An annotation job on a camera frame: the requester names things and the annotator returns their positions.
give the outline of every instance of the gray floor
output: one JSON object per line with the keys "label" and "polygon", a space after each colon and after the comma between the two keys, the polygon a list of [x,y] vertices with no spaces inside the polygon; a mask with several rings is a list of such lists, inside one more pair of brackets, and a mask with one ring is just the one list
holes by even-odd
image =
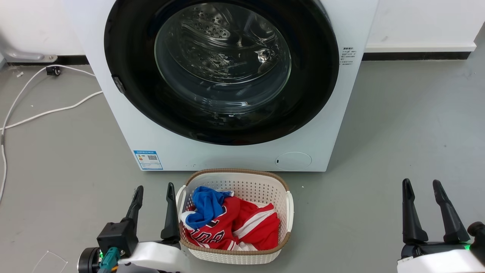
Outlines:
{"label": "gray floor", "polygon": [[[363,63],[328,171],[280,173],[295,200],[293,232],[280,256],[250,268],[191,257],[193,272],[395,272],[406,177],[431,240],[444,234],[433,179],[442,181],[466,226],[485,220],[485,35],[477,45],[467,61]],[[0,120],[37,70],[0,73]],[[39,76],[10,123],[96,91],[94,78],[76,72]],[[68,261],[63,272],[74,273],[104,224],[124,216],[137,185],[145,186],[139,239],[158,239],[167,183],[179,188],[190,176],[139,171],[103,95],[7,129],[6,153],[0,264],[9,273],[31,272],[47,250]],[[63,265],[45,263],[35,273]]]}

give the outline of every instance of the laundry basket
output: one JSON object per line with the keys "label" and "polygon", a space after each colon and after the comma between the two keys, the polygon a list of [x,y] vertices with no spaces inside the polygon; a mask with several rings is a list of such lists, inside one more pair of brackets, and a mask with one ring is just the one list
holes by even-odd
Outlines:
{"label": "laundry basket", "polygon": [[273,261],[290,238],[293,225],[293,197],[288,185],[276,174],[264,171],[240,169],[209,169],[194,173],[187,184],[177,193],[178,213],[193,206],[192,194],[199,186],[214,190],[233,190],[234,196],[243,200],[269,204],[273,203],[281,223],[278,232],[278,246],[264,251],[229,251],[203,248],[191,244],[185,237],[180,224],[180,242],[197,258],[227,264],[264,264]]}

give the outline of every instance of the washing machine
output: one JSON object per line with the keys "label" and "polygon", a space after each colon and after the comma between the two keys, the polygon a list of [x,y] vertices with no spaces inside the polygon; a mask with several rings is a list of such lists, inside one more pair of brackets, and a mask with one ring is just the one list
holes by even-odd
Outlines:
{"label": "washing machine", "polygon": [[377,4],[64,0],[144,171],[325,171]]}

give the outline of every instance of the black baseboard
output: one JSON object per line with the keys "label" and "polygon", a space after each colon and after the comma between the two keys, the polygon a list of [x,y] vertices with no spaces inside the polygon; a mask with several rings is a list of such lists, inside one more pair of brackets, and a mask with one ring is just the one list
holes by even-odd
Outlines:
{"label": "black baseboard", "polygon": [[[471,52],[377,52],[364,53],[362,61],[466,60]],[[9,63],[11,66],[88,65],[85,55],[58,56],[53,63]]]}
{"label": "black baseboard", "polygon": [[471,52],[377,52],[364,53],[362,61],[466,60]]}
{"label": "black baseboard", "polygon": [[62,66],[80,66],[88,65],[88,58],[86,55],[65,55],[58,56],[57,60],[52,63],[8,63],[10,66],[49,66],[49,65],[62,65]]}

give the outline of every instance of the white wall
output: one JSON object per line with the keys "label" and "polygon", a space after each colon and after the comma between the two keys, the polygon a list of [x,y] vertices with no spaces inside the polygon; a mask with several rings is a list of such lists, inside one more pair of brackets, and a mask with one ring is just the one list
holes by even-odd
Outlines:
{"label": "white wall", "polygon": [[0,31],[18,50],[84,54],[62,0],[0,0]]}
{"label": "white wall", "polygon": [[[484,21],[485,0],[381,0],[366,52],[472,51]],[[62,0],[0,0],[0,31],[19,50],[84,54]]]}
{"label": "white wall", "polygon": [[473,51],[485,0],[381,0],[366,52]]}

